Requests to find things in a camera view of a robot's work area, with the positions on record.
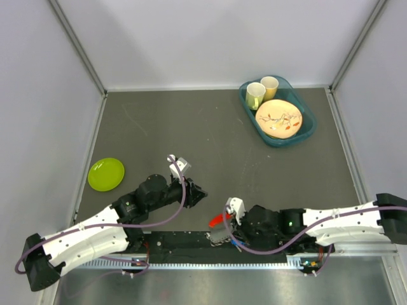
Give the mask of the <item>blue key fob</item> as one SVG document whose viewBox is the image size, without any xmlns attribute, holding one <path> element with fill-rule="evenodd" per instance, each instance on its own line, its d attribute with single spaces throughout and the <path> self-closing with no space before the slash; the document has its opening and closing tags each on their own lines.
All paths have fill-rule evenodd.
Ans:
<svg viewBox="0 0 407 305">
<path fill-rule="evenodd" d="M 234 245 L 234 246 L 246 246 L 247 244 L 246 243 L 244 243 L 244 242 L 242 242 L 242 241 L 239 241 L 238 243 L 236 243 L 235 241 L 233 241 L 233 240 L 231 240 L 231 242 L 230 242 L 232 245 Z"/>
</svg>

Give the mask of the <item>metal keyring cluster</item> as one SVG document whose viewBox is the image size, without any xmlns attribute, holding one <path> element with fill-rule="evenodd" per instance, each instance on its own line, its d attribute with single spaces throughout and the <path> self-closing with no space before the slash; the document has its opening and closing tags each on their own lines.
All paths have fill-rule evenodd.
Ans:
<svg viewBox="0 0 407 305">
<path fill-rule="evenodd" d="M 229 242 L 230 242 L 229 239 L 223 240 L 223 241 L 217 241 L 217 242 L 211 241 L 211 242 L 210 242 L 210 245 L 211 245 L 212 247 L 220 247 L 220 246 L 223 246 L 223 245 L 225 245 L 225 244 L 227 244 L 227 243 L 229 243 Z"/>
</svg>

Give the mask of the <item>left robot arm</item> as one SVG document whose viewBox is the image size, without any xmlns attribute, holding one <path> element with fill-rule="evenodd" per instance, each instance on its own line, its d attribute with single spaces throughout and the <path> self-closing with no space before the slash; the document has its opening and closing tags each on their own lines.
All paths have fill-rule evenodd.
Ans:
<svg viewBox="0 0 407 305">
<path fill-rule="evenodd" d="M 159 208 L 178 202 L 195 206 L 207 196 L 192 179 L 151 175 L 139 187 L 125 194 L 93 217 L 60 233 L 29 236 L 22 263 L 33 292 L 43 290 L 74 268 L 99 257 L 139 251 L 144 244 L 141 223 Z"/>
</svg>

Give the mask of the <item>red handled metal key holder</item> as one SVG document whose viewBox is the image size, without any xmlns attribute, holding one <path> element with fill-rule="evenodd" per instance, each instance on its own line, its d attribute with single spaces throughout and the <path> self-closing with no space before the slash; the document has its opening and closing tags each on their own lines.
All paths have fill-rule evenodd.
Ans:
<svg viewBox="0 0 407 305">
<path fill-rule="evenodd" d="M 223 216 L 221 214 L 215 216 L 209 222 L 209 232 L 206 233 L 206 237 L 210 242 L 223 241 L 227 239 L 231 241 L 230 234 L 223 223 Z"/>
</svg>

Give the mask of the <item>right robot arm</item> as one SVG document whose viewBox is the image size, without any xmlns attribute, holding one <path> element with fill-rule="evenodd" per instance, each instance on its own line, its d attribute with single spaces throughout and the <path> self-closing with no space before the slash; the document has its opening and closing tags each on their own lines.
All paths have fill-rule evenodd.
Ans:
<svg viewBox="0 0 407 305">
<path fill-rule="evenodd" d="M 297 254 L 357 241 L 406 244 L 406 200 L 389 193 L 347 208 L 278 212 L 259 205 L 246 210 L 241 199 L 230 198 L 222 221 L 236 246 L 255 255 Z"/>
</svg>

